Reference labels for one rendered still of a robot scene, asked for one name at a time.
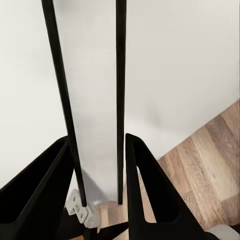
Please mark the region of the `hardback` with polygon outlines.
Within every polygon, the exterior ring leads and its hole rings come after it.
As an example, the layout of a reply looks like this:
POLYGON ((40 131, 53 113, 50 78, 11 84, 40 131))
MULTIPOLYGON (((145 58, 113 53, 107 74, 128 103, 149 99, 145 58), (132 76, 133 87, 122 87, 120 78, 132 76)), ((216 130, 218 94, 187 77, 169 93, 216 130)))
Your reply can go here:
POLYGON ((82 207, 123 204, 127 0, 41 0, 82 207))

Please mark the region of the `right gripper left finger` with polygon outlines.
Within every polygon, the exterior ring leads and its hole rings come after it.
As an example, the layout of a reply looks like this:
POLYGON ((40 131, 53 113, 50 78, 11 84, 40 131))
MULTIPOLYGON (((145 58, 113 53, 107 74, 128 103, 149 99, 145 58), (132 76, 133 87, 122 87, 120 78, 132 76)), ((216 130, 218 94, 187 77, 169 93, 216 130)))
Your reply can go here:
POLYGON ((0 240, 55 240, 74 170, 66 135, 2 187, 0 240))

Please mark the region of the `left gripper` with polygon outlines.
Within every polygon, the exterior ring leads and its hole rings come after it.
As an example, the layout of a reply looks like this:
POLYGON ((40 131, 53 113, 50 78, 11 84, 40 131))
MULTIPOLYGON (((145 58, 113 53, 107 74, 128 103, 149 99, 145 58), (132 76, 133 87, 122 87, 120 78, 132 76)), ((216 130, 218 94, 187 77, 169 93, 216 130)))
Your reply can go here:
POLYGON ((69 215, 67 208, 63 209, 60 225, 55 240, 72 240, 83 236, 84 240, 113 240, 129 227, 128 222, 123 222, 101 228, 88 228, 84 223, 80 223, 77 214, 69 215))

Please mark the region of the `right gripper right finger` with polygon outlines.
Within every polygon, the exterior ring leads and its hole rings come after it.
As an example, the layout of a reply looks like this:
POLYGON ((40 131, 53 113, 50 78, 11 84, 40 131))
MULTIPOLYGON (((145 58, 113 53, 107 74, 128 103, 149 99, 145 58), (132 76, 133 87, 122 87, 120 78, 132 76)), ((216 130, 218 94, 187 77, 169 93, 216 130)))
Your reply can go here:
POLYGON ((210 240, 145 142, 125 134, 129 240, 210 240), (145 220, 139 174, 156 223, 145 220))

